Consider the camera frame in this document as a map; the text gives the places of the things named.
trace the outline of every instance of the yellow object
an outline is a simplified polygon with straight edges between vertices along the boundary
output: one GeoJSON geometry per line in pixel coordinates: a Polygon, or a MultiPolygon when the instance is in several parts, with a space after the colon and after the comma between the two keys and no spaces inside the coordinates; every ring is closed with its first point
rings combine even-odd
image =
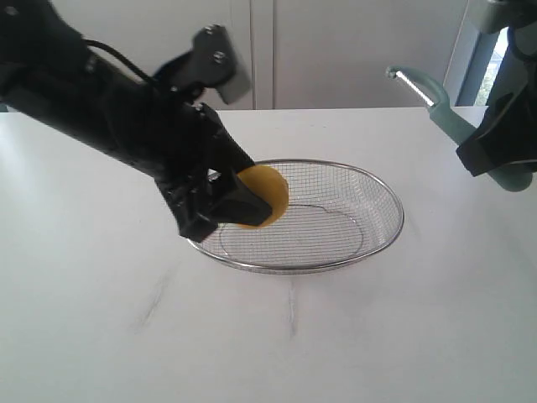
{"type": "Polygon", "coordinates": [[[289,205],[289,185],[277,170],[266,165],[254,165],[242,170],[237,176],[252,193],[261,197],[272,207],[272,214],[260,225],[239,224],[240,227],[263,228],[284,215],[289,205]]]}

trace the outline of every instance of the wire mesh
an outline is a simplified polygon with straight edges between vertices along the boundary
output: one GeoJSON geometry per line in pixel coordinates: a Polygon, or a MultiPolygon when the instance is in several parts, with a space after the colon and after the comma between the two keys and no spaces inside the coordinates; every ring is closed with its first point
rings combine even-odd
{"type": "Polygon", "coordinates": [[[403,208],[394,193],[364,170],[314,160],[271,160],[289,183],[289,208],[260,229],[222,224],[201,252],[243,270],[296,274],[363,259],[399,235],[403,208]]]}

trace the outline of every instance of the table surface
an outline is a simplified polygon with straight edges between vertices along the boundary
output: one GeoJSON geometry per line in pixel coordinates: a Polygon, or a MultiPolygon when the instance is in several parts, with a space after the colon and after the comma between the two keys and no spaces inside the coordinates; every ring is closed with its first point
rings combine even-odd
{"type": "Polygon", "coordinates": [[[222,120],[255,159],[378,175],[401,236],[329,273],[234,270],[150,178],[0,115],[0,401],[537,401],[535,186],[471,178],[422,108],[222,120]]]}

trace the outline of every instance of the metal basket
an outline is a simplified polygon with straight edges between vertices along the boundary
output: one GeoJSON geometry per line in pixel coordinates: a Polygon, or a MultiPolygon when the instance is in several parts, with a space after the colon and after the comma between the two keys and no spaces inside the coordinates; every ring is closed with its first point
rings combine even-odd
{"type": "Polygon", "coordinates": [[[222,224],[192,245],[237,269],[296,275],[333,270],[387,248],[404,211],[379,178],[354,166],[319,160],[266,160],[289,183],[289,208],[260,229],[222,224]]]}

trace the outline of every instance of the black cable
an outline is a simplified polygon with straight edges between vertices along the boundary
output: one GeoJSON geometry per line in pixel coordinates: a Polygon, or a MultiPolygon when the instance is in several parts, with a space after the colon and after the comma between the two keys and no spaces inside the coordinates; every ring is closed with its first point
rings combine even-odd
{"type": "Polygon", "coordinates": [[[511,49],[511,52],[513,52],[514,57],[525,62],[537,61],[537,53],[533,53],[532,55],[527,55],[522,50],[520,50],[519,46],[517,45],[517,40],[514,35],[513,27],[509,27],[507,30],[507,40],[509,43],[509,48],[511,49]]]}
{"type": "Polygon", "coordinates": [[[132,61],[127,59],[124,55],[119,53],[117,50],[115,50],[113,47],[108,46],[107,44],[103,44],[102,42],[92,40],[92,39],[84,39],[84,42],[92,47],[92,48],[98,48],[101,50],[104,50],[108,54],[114,56],[116,59],[121,61],[130,71],[132,71],[134,74],[136,74],[138,77],[140,77],[142,80],[147,82],[150,86],[157,87],[157,81],[151,77],[145,74],[139,67],[137,67],[132,61]]]}

